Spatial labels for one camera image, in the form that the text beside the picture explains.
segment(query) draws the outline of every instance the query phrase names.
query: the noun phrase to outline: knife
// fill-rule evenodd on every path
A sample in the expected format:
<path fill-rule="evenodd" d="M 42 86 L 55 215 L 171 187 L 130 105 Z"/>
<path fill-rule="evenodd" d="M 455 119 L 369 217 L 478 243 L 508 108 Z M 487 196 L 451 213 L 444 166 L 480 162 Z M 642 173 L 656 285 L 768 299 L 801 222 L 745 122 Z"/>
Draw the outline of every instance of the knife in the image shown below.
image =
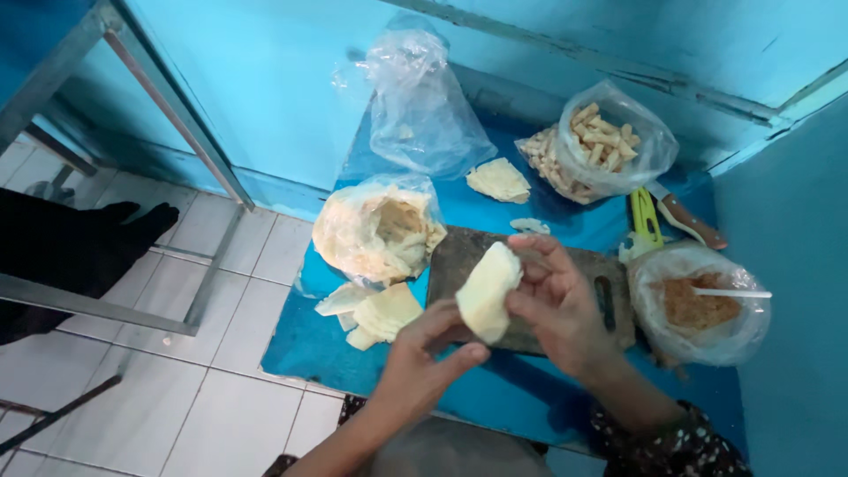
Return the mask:
<path fill-rule="evenodd" d="M 683 230 L 699 242 L 714 250 L 721 250 L 728 246 L 727 240 L 715 229 L 706 224 L 700 218 L 693 216 L 686 207 L 681 204 L 680 199 L 657 181 L 651 181 L 644 185 L 654 197 L 656 197 L 656 208 L 672 226 Z"/>

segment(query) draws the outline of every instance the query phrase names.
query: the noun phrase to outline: plastic bag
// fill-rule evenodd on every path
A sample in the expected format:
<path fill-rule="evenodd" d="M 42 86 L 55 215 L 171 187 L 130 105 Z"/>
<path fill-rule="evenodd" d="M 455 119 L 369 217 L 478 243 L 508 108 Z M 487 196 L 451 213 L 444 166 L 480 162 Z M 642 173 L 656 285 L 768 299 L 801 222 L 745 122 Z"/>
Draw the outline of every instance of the plastic bag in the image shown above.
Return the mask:
<path fill-rule="evenodd" d="M 332 193 L 312 228 L 315 250 L 359 286 L 418 277 L 447 230 L 430 178 L 374 176 Z"/>
<path fill-rule="evenodd" d="M 683 362 L 734 366 L 751 357 L 768 331 L 768 299 L 734 298 L 741 305 L 736 318 L 698 332 L 667 321 L 663 280 L 695 278 L 720 272 L 728 289 L 765 289 L 744 268 L 714 250 L 684 240 L 648 252 L 628 264 L 628 281 L 639 325 L 652 345 Z"/>
<path fill-rule="evenodd" d="M 633 126 L 633 133 L 641 138 L 641 143 L 633 148 L 639 155 L 626 161 L 620 172 L 604 171 L 597 166 L 591 166 L 580 149 L 580 143 L 572 136 L 572 130 L 568 126 L 572 115 L 576 110 L 592 103 L 598 104 L 605 121 L 616 126 L 630 124 Z M 557 192 L 580 204 L 589 204 L 613 195 L 630 194 L 668 171 L 680 149 L 672 132 L 660 118 L 624 94 L 609 80 L 603 80 L 571 98 L 563 108 L 558 124 L 562 127 L 553 126 L 555 134 L 548 141 L 546 156 L 539 157 L 539 154 L 531 154 L 528 150 L 527 141 L 533 141 L 537 136 L 516 141 L 516 146 L 530 165 L 538 169 L 540 175 L 548 179 Z M 555 160 L 556 168 L 552 165 L 542 167 L 541 160 L 545 157 L 549 157 L 551 161 Z M 550 176 L 561 177 L 560 184 L 551 181 Z"/>
<path fill-rule="evenodd" d="M 394 19 L 365 58 L 376 91 L 371 104 L 375 153 L 445 179 L 462 177 L 497 154 L 448 66 L 446 41 L 422 17 Z"/>

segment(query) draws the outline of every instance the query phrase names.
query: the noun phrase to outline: bag of filling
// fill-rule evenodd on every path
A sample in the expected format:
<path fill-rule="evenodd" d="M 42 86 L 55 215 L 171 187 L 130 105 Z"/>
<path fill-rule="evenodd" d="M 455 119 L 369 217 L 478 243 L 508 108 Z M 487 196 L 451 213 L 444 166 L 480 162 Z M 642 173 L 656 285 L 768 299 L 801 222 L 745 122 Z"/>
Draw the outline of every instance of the bag of filling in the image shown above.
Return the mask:
<path fill-rule="evenodd" d="M 681 362 L 734 366 L 768 331 L 769 300 L 696 295 L 694 288 L 765 291 L 744 268 L 692 240 L 628 263 L 639 326 L 653 346 Z"/>
<path fill-rule="evenodd" d="M 662 120 L 609 80 L 574 95 L 559 123 L 516 146 L 556 192 L 584 205 L 653 181 L 679 150 Z"/>
<path fill-rule="evenodd" d="M 430 178 L 381 174 L 341 188 L 312 227 L 315 250 L 359 286 L 418 277 L 447 229 Z"/>

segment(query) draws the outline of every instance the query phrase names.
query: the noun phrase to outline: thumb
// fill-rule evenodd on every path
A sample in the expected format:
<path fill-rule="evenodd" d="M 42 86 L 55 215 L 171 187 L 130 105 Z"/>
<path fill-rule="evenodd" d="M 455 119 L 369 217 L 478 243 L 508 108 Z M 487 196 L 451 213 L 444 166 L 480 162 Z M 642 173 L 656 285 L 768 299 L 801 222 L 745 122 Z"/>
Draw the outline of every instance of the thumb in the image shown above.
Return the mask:
<path fill-rule="evenodd" d="M 518 290 L 513 290 L 506 296 L 506 309 L 524 318 L 531 327 L 555 316 L 555 311 L 545 302 Z"/>
<path fill-rule="evenodd" d="M 468 343 L 450 356 L 436 363 L 438 380 L 445 387 L 456 381 L 471 368 L 483 364 L 491 353 L 483 343 Z"/>

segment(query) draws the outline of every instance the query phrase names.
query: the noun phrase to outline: hand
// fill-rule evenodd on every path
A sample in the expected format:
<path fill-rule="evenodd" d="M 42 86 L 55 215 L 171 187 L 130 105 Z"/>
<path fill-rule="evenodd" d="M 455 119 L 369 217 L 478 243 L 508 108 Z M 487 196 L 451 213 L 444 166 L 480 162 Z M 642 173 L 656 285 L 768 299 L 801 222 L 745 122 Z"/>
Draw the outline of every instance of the hand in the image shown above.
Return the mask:
<path fill-rule="evenodd" d="M 587 381 L 617 364 L 622 354 L 606 331 L 589 281 L 556 238 L 519 234 L 509 245 L 520 255 L 541 258 L 523 261 L 524 276 L 518 290 L 507 295 L 507 309 L 527 321 L 563 373 L 591 384 Z"/>
<path fill-rule="evenodd" d="M 369 406 L 399 426 L 433 410 L 451 383 L 489 357 L 482 343 L 468 343 L 437 362 L 431 353 L 471 337 L 453 300 L 440 300 L 398 333 Z"/>

